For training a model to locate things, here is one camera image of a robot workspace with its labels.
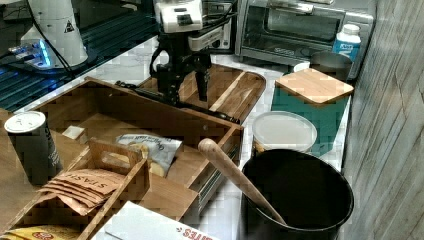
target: black cooking pot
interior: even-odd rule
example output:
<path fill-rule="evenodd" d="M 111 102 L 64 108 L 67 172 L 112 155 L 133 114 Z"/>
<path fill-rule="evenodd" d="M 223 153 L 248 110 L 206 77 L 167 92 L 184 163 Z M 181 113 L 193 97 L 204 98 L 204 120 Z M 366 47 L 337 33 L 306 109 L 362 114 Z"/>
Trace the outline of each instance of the black cooking pot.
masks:
<path fill-rule="evenodd" d="M 312 155 L 284 149 L 265 151 L 250 159 L 243 173 L 289 227 L 274 221 L 243 194 L 239 240 L 334 240 L 353 211 L 349 183 Z"/>

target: can lid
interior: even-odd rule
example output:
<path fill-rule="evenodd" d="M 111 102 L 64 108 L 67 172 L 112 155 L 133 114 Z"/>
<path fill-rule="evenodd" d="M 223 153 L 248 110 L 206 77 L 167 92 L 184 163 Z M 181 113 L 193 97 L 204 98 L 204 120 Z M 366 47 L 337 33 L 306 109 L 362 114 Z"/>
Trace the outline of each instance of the can lid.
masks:
<path fill-rule="evenodd" d="M 253 137 L 265 150 L 293 149 L 305 152 L 317 138 L 315 126 L 290 112 L 272 111 L 253 121 Z"/>
<path fill-rule="evenodd" d="M 358 35 L 359 34 L 359 27 L 354 25 L 354 24 L 345 24 L 345 25 L 343 25 L 342 31 L 346 34 Z"/>
<path fill-rule="evenodd" d="M 28 111 L 9 118 L 4 128 L 10 133 L 26 133 L 37 129 L 46 121 L 42 112 Z"/>

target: snack bag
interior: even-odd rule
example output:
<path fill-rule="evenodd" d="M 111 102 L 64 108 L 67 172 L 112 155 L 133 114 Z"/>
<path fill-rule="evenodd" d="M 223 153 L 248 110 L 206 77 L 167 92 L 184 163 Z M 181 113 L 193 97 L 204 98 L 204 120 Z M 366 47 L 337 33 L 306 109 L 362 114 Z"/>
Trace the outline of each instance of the snack bag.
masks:
<path fill-rule="evenodd" d="M 172 159 L 182 143 L 146 134 L 125 134 L 117 137 L 116 142 L 140 149 L 143 157 L 149 161 L 150 171 L 161 177 L 167 175 Z"/>
<path fill-rule="evenodd" d="M 80 233 L 62 226 L 44 225 L 7 231 L 0 239 L 7 240 L 71 240 Z"/>

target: food package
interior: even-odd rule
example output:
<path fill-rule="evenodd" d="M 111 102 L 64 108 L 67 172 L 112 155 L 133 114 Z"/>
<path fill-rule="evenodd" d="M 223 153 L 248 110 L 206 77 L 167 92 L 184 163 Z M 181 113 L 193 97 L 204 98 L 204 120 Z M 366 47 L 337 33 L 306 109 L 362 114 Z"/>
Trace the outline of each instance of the food package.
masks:
<path fill-rule="evenodd" d="M 148 162 L 153 161 L 149 162 L 150 171 L 161 177 L 166 177 L 175 153 L 182 143 L 179 140 L 146 134 L 121 135 L 116 138 L 116 142 L 140 149 Z"/>
<path fill-rule="evenodd" d="M 38 192 L 38 203 L 59 198 L 81 216 L 102 205 L 123 182 L 125 176 L 103 169 L 81 169 L 56 176 Z"/>
<path fill-rule="evenodd" d="M 73 240 L 80 235 L 76 229 L 63 226 L 44 225 L 7 231 L 1 240 Z"/>

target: wooden spoon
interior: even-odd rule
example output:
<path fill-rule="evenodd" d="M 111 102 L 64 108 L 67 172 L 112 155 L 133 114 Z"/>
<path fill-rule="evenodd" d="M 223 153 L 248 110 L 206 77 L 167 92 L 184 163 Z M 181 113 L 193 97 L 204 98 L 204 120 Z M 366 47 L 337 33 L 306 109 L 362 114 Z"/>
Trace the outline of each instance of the wooden spoon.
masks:
<path fill-rule="evenodd" d="M 209 162 L 211 162 L 225 177 L 230 179 L 250 200 L 256 205 L 268 209 L 274 219 L 284 226 L 287 223 L 271 206 L 259 190 L 250 180 L 237 168 L 231 159 L 221 150 L 221 148 L 209 138 L 203 139 L 199 143 L 199 151 Z"/>

